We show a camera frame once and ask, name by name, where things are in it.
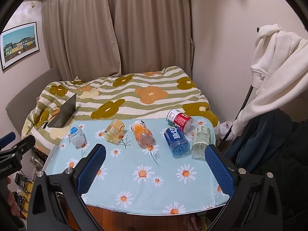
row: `beige curtain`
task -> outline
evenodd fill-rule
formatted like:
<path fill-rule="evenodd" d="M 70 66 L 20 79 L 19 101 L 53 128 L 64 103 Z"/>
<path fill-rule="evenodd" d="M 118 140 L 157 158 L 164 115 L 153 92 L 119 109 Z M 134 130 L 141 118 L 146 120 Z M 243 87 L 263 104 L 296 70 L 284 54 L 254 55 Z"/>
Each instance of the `beige curtain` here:
<path fill-rule="evenodd" d="M 189 0 L 116 0 L 122 73 L 176 65 L 191 77 L 190 27 Z"/>
<path fill-rule="evenodd" d="M 48 60 L 63 80 L 121 74 L 108 0 L 43 0 L 42 17 Z"/>

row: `gray laptop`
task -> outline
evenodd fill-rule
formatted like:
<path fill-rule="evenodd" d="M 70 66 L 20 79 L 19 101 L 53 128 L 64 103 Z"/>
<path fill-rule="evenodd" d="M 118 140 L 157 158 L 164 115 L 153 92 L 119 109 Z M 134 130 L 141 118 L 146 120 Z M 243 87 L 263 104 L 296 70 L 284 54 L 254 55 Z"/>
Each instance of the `gray laptop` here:
<path fill-rule="evenodd" d="M 61 107 L 60 113 L 48 123 L 47 127 L 62 128 L 76 110 L 76 94 L 69 98 Z"/>

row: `blue gripper pad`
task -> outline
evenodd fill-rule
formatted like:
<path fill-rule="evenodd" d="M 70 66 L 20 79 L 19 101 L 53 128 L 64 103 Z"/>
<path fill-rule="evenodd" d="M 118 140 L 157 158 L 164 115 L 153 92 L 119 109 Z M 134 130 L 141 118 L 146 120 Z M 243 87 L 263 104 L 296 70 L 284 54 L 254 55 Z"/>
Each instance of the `blue gripper pad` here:
<path fill-rule="evenodd" d="M 204 156 L 223 193 L 231 197 L 235 191 L 233 176 L 210 145 L 205 148 Z"/>
<path fill-rule="evenodd" d="M 106 148 L 102 144 L 96 144 L 90 154 L 78 162 L 73 175 L 73 183 L 80 196 L 89 191 L 105 159 Z"/>

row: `bed headboard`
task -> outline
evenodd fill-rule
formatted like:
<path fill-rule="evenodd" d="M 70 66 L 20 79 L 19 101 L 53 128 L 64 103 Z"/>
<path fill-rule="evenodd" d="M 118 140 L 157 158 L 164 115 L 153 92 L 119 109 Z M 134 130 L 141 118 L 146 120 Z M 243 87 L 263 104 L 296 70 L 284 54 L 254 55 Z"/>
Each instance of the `bed headboard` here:
<path fill-rule="evenodd" d="M 36 98 L 49 83 L 58 81 L 58 71 L 52 68 L 28 84 L 7 104 L 7 115 L 20 134 L 28 114 L 36 107 Z"/>

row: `screw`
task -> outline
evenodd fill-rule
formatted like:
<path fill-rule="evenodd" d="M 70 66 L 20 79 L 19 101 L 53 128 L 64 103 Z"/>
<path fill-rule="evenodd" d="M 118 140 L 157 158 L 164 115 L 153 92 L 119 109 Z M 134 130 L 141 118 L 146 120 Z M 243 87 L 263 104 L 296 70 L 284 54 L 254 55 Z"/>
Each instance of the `screw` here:
<path fill-rule="evenodd" d="M 239 172 L 241 175 L 244 175 L 244 174 L 246 174 L 246 169 L 244 169 L 244 168 L 239 168 L 239 169 L 238 169 L 238 172 Z"/>
<path fill-rule="evenodd" d="M 43 171 L 40 171 L 40 172 L 38 172 L 38 177 L 42 177 L 43 175 L 44 175 L 44 172 Z"/>
<path fill-rule="evenodd" d="M 269 177 L 269 178 L 273 178 L 274 177 L 274 175 L 271 173 L 271 172 L 267 172 L 267 177 Z"/>
<path fill-rule="evenodd" d="M 73 169 L 71 167 L 68 167 L 67 169 L 64 170 L 64 172 L 69 175 L 73 172 Z"/>

